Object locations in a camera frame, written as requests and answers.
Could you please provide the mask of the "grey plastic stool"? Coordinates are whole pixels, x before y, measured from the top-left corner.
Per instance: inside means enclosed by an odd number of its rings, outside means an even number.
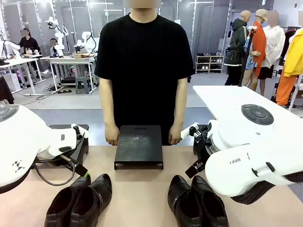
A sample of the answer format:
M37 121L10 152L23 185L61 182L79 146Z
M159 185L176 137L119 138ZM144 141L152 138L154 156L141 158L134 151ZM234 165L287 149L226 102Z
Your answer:
M87 76L75 78L76 94L89 94L91 86Z

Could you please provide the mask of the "white background work table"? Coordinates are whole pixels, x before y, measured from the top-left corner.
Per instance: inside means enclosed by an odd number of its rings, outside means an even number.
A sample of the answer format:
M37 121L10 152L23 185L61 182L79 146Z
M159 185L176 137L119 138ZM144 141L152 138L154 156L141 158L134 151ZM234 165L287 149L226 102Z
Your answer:
M31 78L30 75L30 69L29 67L33 69L31 62L34 62L36 64L37 67L37 73L39 76L39 81L37 81L37 84L42 83L45 81L45 79L42 79L41 76L41 71L38 65L38 59L37 58L18 58L18 59L10 59L10 60L5 60L4 61L5 64L4 65L0 65L0 71L11 71L14 68L20 68L23 67L25 68L26 74L27 74L27 78L29 80L30 86L31 86L31 93L30 94L25 94L25 96L44 96L42 94L37 94L35 91L35 87L33 84L33 80Z
M49 61L51 65L55 92L63 89L64 85L75 85L76 77L87 76L91 91L93 93L99 84L99 79L94 74L96 59L95 54L88 59L75 59L74 57L43 57L43 60Z

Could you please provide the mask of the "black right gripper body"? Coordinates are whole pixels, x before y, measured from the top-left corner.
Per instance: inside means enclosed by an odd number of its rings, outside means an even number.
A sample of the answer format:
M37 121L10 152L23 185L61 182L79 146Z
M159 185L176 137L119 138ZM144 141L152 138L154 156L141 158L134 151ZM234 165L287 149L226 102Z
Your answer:
M211 139L208 138L208 132L211 130L211 124L197 125L197 129L193 130L194 144L193 153L197 156L197 160L194 162L194 166L204 166L206 161L211 156Z

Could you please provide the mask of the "white shoe rack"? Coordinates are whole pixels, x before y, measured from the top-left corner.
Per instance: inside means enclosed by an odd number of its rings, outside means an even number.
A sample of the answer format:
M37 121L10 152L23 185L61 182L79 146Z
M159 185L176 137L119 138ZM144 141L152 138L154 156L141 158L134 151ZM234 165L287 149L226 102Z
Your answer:
M198 54L195 57L195 73L222 72L224 55Z

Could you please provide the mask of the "black leather ankle boot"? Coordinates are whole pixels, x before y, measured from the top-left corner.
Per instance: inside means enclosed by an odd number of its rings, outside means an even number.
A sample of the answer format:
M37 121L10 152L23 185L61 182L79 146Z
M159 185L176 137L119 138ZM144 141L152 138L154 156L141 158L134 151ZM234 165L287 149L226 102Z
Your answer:
M108 174L102 174L78 194L71 210L69 227L96 227L111 198L111 179Z
M206 180L198 175L194 176L191 189L196 194L202 227L229 227L224 203Z
M82 189L91 184L91 177L77 178L70 186L60 190L53 199L45 217L45 227L69 227L71 210Z
M178 227L202 227L203 213L196 193L180 175L175 175L171 180L168 205Z

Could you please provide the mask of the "background person in black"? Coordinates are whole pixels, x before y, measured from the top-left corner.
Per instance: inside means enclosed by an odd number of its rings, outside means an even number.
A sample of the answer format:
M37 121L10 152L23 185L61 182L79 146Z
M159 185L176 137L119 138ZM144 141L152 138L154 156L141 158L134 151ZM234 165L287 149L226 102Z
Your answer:
M41 53L41 49L36 41L36 39L34 39L31 36L30 31L27 28L23 28L21 31L21 39L19 42L19 46L24 48L24 54L26 53L26 49L30 49L33 52L37 52L37 53Z

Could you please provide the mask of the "person's left hand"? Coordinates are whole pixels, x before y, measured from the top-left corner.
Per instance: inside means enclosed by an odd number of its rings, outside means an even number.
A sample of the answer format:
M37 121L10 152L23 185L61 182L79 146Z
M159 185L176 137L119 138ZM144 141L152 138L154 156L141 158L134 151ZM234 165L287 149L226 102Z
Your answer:
M183 125L181 124L173 124L169 130L169 144L177 145L182 141L181 132L183 129Z

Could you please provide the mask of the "person's right forearm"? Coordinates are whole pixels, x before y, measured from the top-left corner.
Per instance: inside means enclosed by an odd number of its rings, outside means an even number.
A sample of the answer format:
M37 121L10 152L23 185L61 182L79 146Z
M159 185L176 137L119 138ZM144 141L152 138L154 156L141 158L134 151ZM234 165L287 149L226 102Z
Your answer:
M106 126L115 126L112 81L100 79L100 101Z

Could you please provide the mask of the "mannequin in orange garment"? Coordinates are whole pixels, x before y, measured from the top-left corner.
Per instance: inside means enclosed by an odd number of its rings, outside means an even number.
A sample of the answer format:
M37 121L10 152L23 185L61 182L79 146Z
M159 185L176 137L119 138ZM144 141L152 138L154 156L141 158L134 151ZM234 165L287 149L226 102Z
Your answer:
M258 9L255 16L256 20L253 23L255 28L251 29L244 45L245 54L248 56L242 80L242 85L248 85L248 88L253 91L256 91L261 65L266 57L267 42L262 24L267 21L267 10Z

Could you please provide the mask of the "orange trousers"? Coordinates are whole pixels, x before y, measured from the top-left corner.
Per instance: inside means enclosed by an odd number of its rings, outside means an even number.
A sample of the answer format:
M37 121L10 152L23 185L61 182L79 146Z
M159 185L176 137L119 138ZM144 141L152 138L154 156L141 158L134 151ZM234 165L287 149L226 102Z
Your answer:
M280 106L287 105L291 91L295 85L297 75L290 77L281 76L276 92L276 103Z

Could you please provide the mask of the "person's right hand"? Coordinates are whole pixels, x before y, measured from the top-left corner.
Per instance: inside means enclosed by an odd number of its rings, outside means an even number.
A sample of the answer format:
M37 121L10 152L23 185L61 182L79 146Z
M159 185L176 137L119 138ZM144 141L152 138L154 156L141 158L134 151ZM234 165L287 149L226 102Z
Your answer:
M120 131L115 124L105 125L105 138L106 142L112 146L117 146Z

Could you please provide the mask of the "person in black t-shirt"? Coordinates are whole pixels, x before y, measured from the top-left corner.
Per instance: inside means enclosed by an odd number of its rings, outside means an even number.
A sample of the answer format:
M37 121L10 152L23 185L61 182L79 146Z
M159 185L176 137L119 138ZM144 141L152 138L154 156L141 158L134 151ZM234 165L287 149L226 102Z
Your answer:
M95 74L112 81L114 119L158 125L164 146L174 124L179 79L194 74L183 27L157 13L161 0L123 0L129 14L101 30Z

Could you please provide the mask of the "seated background person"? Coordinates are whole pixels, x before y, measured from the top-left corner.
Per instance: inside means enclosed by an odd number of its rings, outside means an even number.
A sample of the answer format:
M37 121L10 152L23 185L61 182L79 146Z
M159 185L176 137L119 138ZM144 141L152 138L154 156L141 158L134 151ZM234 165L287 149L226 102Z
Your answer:
M57 42L57 39L55 39L55 38L51 38L50 39L50 46L51 46L51 48L50 48L50 57L59 57L59 54L58 54L58 52L57 52L57 49L56 49L56 45L58 44L58 42Z

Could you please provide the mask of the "person's left forearm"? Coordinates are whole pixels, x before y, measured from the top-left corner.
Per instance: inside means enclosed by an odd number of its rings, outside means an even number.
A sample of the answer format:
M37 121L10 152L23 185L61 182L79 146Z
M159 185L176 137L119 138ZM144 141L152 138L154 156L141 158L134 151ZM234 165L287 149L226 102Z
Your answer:
M187 78L179 79L176 91L174 125L183 128L187 105Z

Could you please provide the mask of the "person in white shirt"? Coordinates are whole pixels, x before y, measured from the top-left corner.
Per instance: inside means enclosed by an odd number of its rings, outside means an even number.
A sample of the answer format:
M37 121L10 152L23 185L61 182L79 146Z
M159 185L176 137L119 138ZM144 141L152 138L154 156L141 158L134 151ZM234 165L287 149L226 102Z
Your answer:
M278 25L278 12L267 13L267 26L263 28L266 35L266 58L262 62L258 79L260 80L260 94L264 96L266 78L272 78L275 62L280 58L285 43L285 32Z

